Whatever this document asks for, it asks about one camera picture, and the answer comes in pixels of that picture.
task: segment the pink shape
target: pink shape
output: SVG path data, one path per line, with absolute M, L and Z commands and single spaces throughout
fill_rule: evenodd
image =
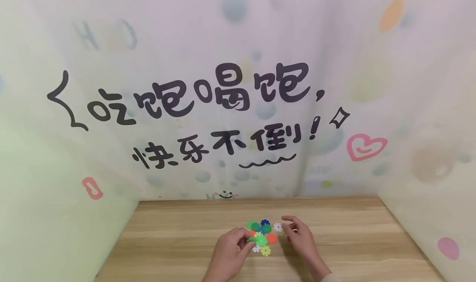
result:
M 367 153 L 369 153 L 369 152 L 372 152 L 372 149 L 369 148 L 368 150 L 362 150 L 362 148 L 357 147 L 357 148 L 356 148 L 356 151 L 359 152 L 360 154 L 367 154 Z
M 458 244 L 452 238 L 441 238 L 438 240 L 438 249 L 440 252 L 451 260 L 459 258 Z
M 95 189 L 96 193 L 92 191 L 90 185 Z M 83 186 L 84 188 L 86 188 L 86 191 L 92 200 L 96 201 L 104 195 L 101 189 L 99 188 L 98 184 L 96 183 L 96 181 L 94 181 L 94 179 L 91 177 L 87 177 L 83 179 Z
M 364 140 L 364 147 L 369 147 L 370 145 L 376 143 L 376 142 L 379 142 L 381 143 L 382 145 L 380 146 L 380 148 L 376 151 L 374 151 L 372 153 L 372 149 L 367 149 L 367 150 L 362 150 L 362 148 L 359 148 L 357 147 L 356 148 L 356 151 L 357 153 L 360 153 L 360 154 L 365 154 L 365 153 L 369 153 L 367 155 L 364 155 L 364 156 L 361 156 L 361 157 L 357 157 L 356 154 L 354 154 L 354 150 L 352 148 L 352 143 L 357 139 L 357 138 L 362 138 Z M 370 139 L 370 136 L 367 135 L 367 134 L 354 134 L 352 135 L 348 140 L 347 140 L 347 152 L 349 153 L 349 156 L 350 156 L 350 159 L 352 159 L 352 161 L 362 161 L 362 160 L 366 160 L 366 159 L 369 159 L 369 158 L 372 158 L 372 157 L 375 157 L 377 156 L 380 152 L 383 151 L 383 149 L 385 148 L 386 144 L 387 144 L 387 140 L 386 138 L 383 138 L 383 137 L 378 137 L 378 138 L 374 138 L 374 139 Z

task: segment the hand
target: hand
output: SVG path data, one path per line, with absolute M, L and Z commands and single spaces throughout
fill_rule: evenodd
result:
M 255 246 L 253 241 L 246 242 L 251 237 L 251 232 L 244 228 L 234 228 L 221 235 L 202 282 L 227 282 L 236 276 Z
M 282 216 L 281 219 L 292 222 L 290 225 L 283 224 L 283 230 L 294 250 L 309 267 L 314 281 L 320 282 L 325 276 L 331 274 L 331 270 L 317 251 L 316 242 L 309 227 L 296 216 Z

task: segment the orange snowflake block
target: orange snowflake block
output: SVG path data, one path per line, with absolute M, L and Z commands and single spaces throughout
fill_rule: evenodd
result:
M 274 244 L 278 241 L 278 237 L 274 233 L 269 233 L 266 235 L 269 244 Z

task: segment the smiley face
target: smiley face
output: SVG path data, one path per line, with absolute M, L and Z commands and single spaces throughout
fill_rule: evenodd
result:
M 226 193 L 226 191 L 223 191 L 223 194 L 220 194 L 219 197 L 222 197 L 225 199 L 233 198 L 233 192 Z

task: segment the pink heart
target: pink heart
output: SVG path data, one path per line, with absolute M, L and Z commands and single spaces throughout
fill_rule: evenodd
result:
M 376 151 L 372 151 L 371 148 L 368 148 L 367 150 L 362 150 L 362 148 L 357 147 L 356 148 L 357 153 L 360 153 L 360 154 L 367 154 L 368 153 L 367 155 L 357 157 L 356 154 L 354 154 L 354 150 L 352 148 L 352 143 L 357 138 L 362 138 L 364 140 L 364 147 L 369 147 L 370 145 L 372 145 L 376 142 L 380 142 L 382 145 Z M 362 160 L 366 160 L 366 159 L 377 156 L 380 152 L 383 151 L 387 142 L 388 142 L 388 140 L 386 140 L 383 137 L 370 139 L 370 136 L 367 135 L 367 134 L 354 134 L 347 140 L 347 152 L 349 153 L 350 159 L 352 159 L 352 161 L 362 161 Z

